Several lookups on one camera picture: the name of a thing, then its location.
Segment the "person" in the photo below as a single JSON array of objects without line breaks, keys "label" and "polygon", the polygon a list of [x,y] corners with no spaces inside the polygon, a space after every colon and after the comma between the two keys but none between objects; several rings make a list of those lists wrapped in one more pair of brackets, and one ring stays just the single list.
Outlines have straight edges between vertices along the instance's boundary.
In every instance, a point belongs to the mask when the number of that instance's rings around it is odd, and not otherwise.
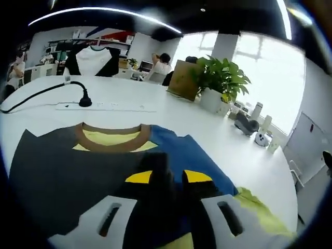
[{"label": "person", "polygon": [[19,88],[19,81],[23,77],[25,69],[25,62],[23,59],[23,52],[17,52],[16,60],[9,69],[7,85],[4,89],[4,100]]},{"label": "person", "polygon": [[[197,57],[192,57],[192,56],[188,56],[186,58],[186,62],[190,62],[190,63],[195,63],[197,62]],[[170,85],[170,82],[171,82],[171,79],[172,79],[172,76],[173,76],[173,73],[174,71],[170,72],[169,74],[166,75],[162,85],[163,86],[169,86]]]},{"label": "person", "polygon": [[42,64],[52,64],[53,63],[53,55],[51,55],[51,48],[46,49],[46,55],[40,60]]},{"label": "person", "polygon": [[171,71],[171,66],[169,65],[171,57],[167,53],[163,53],[162,55],[157,55],[155,53],[152,54],[152,63],[153,67],[149,74],[144,77],[145,80],[149,80],[153,73],[159,74],[168,74]]}]

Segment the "white table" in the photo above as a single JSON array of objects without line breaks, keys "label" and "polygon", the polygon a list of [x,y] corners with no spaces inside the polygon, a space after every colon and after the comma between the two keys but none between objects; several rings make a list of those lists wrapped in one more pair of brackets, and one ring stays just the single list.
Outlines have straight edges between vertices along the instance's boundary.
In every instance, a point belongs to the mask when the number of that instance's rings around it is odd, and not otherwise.
[{"label": "white table", "polygon": [[[18,89],[2,104],[8,109],[31,94],[63,82],[63,76],[38,78]],[[297,227],[297,198],[294,182],[282,150],[270,154],[236,129],[228,118],[202,110],[197,104],[176,98],[166,87],[118,78],[72,76],[83,83],[94,102],[153,104],[157,112],[101,110],[56,110],[59,102],[79,101],[82,90],[69,85],[46,92],[1,114],[1,145],[7,170],[25,129],[39,136],[79,122],[101,128],[119,129],[140,123],[156,124],[190,134],[237,187],[251,190],[290,231]]]}]

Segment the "shelf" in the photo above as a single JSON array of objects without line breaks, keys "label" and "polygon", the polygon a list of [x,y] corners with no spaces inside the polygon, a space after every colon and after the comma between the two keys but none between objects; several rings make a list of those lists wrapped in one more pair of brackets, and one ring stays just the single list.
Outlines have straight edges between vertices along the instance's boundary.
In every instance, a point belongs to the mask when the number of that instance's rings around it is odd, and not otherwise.
[{"label": "shelf", "polygon": [[[63,40],[52,40],[49,41],[48,43],[58,43],[58,42],[65,42],[66,40],[68,41],[95,41],[98,42],[99,39],[88,39],[88,38],[78,38],[78,39],[63,39]],[[114,41],[114,40],[107,40],[107,39],[100,39],[101,42],[106,42],[106,43],[113,43],[113,44],[120,44],[120,45],[126,45],[126,46],[131,46],[131,44],[128,43],[123,43],[121,41]]]}]

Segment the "yellow patch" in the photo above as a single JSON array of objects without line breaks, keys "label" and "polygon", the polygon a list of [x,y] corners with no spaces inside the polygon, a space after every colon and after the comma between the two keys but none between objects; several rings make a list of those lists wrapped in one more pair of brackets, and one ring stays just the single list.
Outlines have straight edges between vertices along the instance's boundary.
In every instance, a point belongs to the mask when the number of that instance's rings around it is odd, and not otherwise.
[{"label": "yellow patch", "polygon": [[133,174],[126,179],[126,183],[149,183],[151,173],[152,170]]},{"label": "yellow patch", "polygon": [[188,178],[188,182],[190,183],[198,183],[198,182],[208,182],[212,181],[211,177],[196,171],[185,170]]}]

